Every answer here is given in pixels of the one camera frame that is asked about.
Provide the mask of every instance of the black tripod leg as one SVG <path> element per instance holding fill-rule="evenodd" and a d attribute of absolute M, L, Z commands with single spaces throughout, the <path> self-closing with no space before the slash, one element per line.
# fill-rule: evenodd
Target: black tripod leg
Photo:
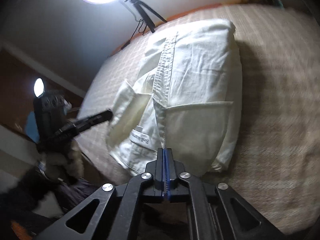
<path fill-rule="evenodd" d="M 149 27 L 152 33 L 155 32 L 155 24 L 150 19 L 149 15 L 142 9 L 139 3 L 134 3 L 133 6 L 137 9 L 142 19 L 144 19 L 145 24 Z"/>
<path fill-rule="evenodd" d="M 139 3 L 141 3 L 142 6 L 144 6 L 145 8 L 147 8 L 150 12 L 152 12 L 155 16 L 157 16 L 160 20 L 162 20 L 163 22 L 167 22 L 166 19 L 164 19 L 160 14 L 158 14 L 155 10 L 153 10 L 150 6 L 148 6 L 147 4 L 145 4 L 143 1 L 139 0 Z"/>

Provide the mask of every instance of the clothing label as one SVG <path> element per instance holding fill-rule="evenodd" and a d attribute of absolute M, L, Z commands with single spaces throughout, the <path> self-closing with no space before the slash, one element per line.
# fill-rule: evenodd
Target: clothing label
<path fill-rule="evenodd" d="M 132 130 L 129 136 L 129 139 L 134 142 L 137 143 L 143 147 L 146 147 L 148 149 L 150 149 L 151 145 L 149 145 L 150 143 L 150 137 L 147 134 L 138 132 L 136 130 Z"/>

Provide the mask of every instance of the bed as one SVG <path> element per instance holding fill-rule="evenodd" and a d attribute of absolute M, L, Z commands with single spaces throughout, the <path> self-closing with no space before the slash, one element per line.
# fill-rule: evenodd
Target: bed
<path fill-rule="evenodd" d="M 227 172 L 203 181 L 227 182 L 282 232 L 311 226 L 320 214 L 320 27 L 310 16 L 262 5 L 199 10 L 165 28 L 211 18 L 236 26 L 243 70 L 239 138 Z M 151 33 L 107 59 L 79 118 L 112 106 L 120 84 L 133 84 Z M 92 164 L 115 184 L 130 175 L 107 151 L 107 123 L 77 138 Z"/>

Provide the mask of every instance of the mattress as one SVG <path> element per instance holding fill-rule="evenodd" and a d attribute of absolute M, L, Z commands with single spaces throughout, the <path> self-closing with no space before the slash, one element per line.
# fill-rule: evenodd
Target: mattress
<path fill-rule="evenodd" d="M 243 71 L 242 119 L 224 181 L 284 233 L 311 226 L 320 214 L 320 27 L 293 10 L 233 5 L 196 11 L 157 28 L 225 18 L 236 26 Z M 151 33 L 107 59 L 95 77 L 79 118 L 111 108 L 125 78 L 133 84 Z M 77 141 L 93 165 L 115 184 L 130 175 L 107 151 L 107 123 Z"/>

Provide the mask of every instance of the person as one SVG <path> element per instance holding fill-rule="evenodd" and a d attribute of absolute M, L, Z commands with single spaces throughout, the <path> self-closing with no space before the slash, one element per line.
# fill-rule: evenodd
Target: person
<path fill-rule="evenodd" d="M 17 186 L 0 195 L 0 234 L 6 240 L 30 240 L 58 217 L 47 218 L 32 211 L 52 191 L 63 213 L 67 213 L 97 190 L 83 179 L 81 151 L 76 141 L 66 155 L 42 153 L 38 166 L 31 168 Z"/>

